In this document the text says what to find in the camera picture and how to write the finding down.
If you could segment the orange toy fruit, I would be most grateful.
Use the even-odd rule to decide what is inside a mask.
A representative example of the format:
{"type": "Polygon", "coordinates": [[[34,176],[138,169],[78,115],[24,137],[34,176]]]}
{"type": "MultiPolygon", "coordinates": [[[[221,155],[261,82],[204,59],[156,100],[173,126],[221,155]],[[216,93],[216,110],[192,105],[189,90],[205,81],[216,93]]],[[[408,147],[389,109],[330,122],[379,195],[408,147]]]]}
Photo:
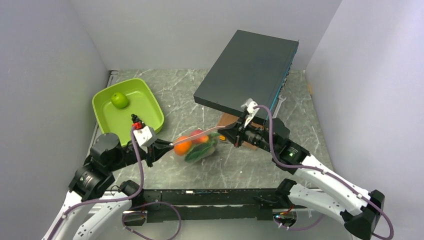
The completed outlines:
{"type": "Polygon", "coordinates": [[[179,144],[175,144],[173,148],[174,153],[177,156],[184,156],[189,152],[192,145],[193,145],[193,142],[191,140],[188,140],[179,144]]]}

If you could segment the clear pink zip top bag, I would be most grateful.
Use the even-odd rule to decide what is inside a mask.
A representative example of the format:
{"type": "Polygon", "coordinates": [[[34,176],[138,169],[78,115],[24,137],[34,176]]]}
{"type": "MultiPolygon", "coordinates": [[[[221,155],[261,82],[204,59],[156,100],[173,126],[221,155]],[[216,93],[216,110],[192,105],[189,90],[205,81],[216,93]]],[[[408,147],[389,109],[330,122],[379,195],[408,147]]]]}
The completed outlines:
{"type": "Polygon", "coordinates": [[[207,130],[195,129],[189,135],[182,135],[173,141],[173,154],[186,163],[195,163],[212,155],[220,141],[216,126],[207,130]]]}

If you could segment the white green toy bok choy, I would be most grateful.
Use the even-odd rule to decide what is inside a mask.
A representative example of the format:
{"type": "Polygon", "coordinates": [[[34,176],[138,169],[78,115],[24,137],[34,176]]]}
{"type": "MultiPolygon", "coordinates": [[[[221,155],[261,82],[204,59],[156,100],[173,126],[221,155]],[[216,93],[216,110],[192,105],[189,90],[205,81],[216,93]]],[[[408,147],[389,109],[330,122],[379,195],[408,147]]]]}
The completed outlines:
{"type": "Polygon", "coordinates": [[[217,132],[211,132],[207,134],[209,141],[202,144],[192,144],[189,152],[184,156],[184,161],[187,163],[195,163],[201,159],[204,159],[213,154],[217,148],[220,140],[220,134],[217,132]]]}

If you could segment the red toy pepper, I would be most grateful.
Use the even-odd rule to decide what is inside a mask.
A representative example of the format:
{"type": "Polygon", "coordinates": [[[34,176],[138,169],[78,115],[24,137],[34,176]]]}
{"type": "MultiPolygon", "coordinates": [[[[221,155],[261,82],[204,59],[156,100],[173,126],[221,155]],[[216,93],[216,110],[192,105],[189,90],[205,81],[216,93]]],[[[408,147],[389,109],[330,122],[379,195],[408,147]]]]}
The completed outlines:
{"type": "MultiPolygon", "coordinates": [[[[190,133],[190,136],[192,137],[192,136],[201,134],[202,132],[203,131],[201,129],[196,129],[190,133]]],[[[202,136],[198,136],[197,138],[194,138],[191,142],[195,145],[199,145],[199,144],[207,143],[209,139],[210,138],[208,135],[202,135],[202,136]]]]}

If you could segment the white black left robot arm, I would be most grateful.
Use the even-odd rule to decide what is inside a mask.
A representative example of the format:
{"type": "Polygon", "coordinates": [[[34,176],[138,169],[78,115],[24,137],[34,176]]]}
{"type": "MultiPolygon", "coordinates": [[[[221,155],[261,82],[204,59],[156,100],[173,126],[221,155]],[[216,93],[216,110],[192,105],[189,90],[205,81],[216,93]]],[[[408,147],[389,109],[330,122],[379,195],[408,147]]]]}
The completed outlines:
{"type": "Polygon", "coordinates": [[[122,146],[111,132],[101,134],[91,146],[83,164],[74,174],[65,200],[43,239],[94,240],[127,210],[137,210],[158,202],[161,195],[143,189],[143,182],[127,180],[113,196],[105,196],[115,182],[114,171],[138,164],[148,166],[174,148],[171,141],[158,139],[152,132],[133,131],[135,144],[122,146]]]}

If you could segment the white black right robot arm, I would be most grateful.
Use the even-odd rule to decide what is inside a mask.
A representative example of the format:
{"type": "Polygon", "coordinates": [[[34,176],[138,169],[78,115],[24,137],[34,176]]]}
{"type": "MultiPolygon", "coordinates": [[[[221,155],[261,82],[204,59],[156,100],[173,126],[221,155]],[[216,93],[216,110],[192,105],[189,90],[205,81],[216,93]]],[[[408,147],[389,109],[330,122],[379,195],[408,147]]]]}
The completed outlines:
{"type": "Polygon", "coordinates": [[[274,200],[282,207],[297,205],[311,208],[343,224],[361,240],[369,240],[381,217],[385,196],[378,190],[354,186],[325,167],[308,150],[290,140],[290,130],[274,118],[265,127],[244,125],[244,120],[218,130],[235,147],[251,144],[264,151],[274,151],[272,161],[278,168],[312,182],[320,190],[307,190],[294,180],[284,179],[275,191],[274,200]]]}

